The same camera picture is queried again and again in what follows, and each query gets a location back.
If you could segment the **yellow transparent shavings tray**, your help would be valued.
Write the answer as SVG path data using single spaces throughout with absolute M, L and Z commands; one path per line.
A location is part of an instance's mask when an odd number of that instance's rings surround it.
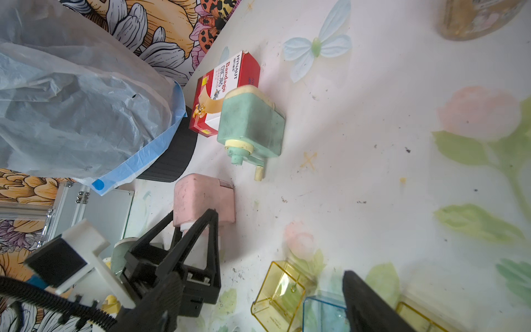
M 265 331 L 302 331 L 304 300 L 316 279 L 288 261 L 273 261 L 250 312 Z

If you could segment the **dark green pencil sharpener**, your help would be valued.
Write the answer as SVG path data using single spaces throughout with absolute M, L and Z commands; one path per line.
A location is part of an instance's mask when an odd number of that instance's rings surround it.
M 113 248 L 110 261 L 110 269 L 115 275 L 120 275 L 126 264 L 125 255 L 138 241 L 137 237 L 128 237 L 120 240 Z

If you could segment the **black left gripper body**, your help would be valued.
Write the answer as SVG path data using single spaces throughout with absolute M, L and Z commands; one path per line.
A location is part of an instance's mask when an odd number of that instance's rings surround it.
M 163 280 L 156 275 L 156 269 L 167 258 L 169 250 L 150 248 L 146 253 L 126 252 L 125 265 L 120 276 L 135 304 L 140 304 L 155 286 Z M 180 316 L 199 317 L 204 304 L 216 304 L 221 290 L 219 251 L 207 250 L 207 266 L 203 270 L 184 264 L 185 257 L 171 259 L 171 269 L 181 276 L 183 296 Z

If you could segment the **pink pencil sharpener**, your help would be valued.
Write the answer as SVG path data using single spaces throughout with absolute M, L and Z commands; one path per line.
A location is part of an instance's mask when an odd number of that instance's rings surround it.
M 227 181 L 188 174 L 174 186 L 173 226 L 188 231 L 207 210 L 218 213 L 220 226 L 236 222 L 235 189 Z

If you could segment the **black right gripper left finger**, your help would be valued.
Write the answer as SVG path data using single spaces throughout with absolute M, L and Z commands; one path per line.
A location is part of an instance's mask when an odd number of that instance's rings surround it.
M 110 331 L 175 331 L 183 297 L 183 283 L 171 272 L 126 314 L 119 314 Z

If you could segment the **yellow pencil sharpener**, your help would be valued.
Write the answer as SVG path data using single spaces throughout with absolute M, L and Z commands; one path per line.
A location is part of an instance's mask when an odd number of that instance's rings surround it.
M 101 310 L 111 315 L 112 317 L 116 318 L 121 310 L 121 307 L 122 306 L 120 302 L 118 301 L 117 297 L 114 295 L 109 295 L 106 297 L 105 301 L 103 302 Z

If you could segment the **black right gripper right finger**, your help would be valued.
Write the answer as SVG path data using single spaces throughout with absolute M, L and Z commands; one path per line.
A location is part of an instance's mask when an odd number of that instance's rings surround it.
M 350 331 L 414 332 L 355 272 L 344 271 L 342 292 Z

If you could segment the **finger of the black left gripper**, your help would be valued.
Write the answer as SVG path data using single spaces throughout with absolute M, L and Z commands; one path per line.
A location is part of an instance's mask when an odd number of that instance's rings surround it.
M 199 268 L 185 264 L 197 241 L 207 230 L 206 267 Z M 193 223 L 182 239 L 170 250 L 166 258 L 156 268 L 156 276 L 163 278 L 177 272 L 184 282 L 191 282 L 214 289 L 221 289 L 220 260 L 218 249 L 218 212 L 208 209 Z
M 173 249 L 183 237 L 180 227 L 175 227 L 173 221 L 174 211 L 171 211 L 154 227 L 149 229 L 139 240 L 134 242 L 133 246 L 128 250 L 129 254 L 137 260 L 148 261 L 155 265 L 159 265 L 164 258 L 167 257 L 170 250 Z M 168 225 L 172 231 L 172 238 L 170 249 L 165 250 L 163 244 L 155 243 L 155 238 L 158 237 Z

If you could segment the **blue transparent shavings tray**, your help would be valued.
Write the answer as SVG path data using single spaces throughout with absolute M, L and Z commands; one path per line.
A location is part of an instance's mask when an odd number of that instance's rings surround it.
M 303 332 L 349 332 L 347 306 L 342 295 L 318 291 L 303 303 Z

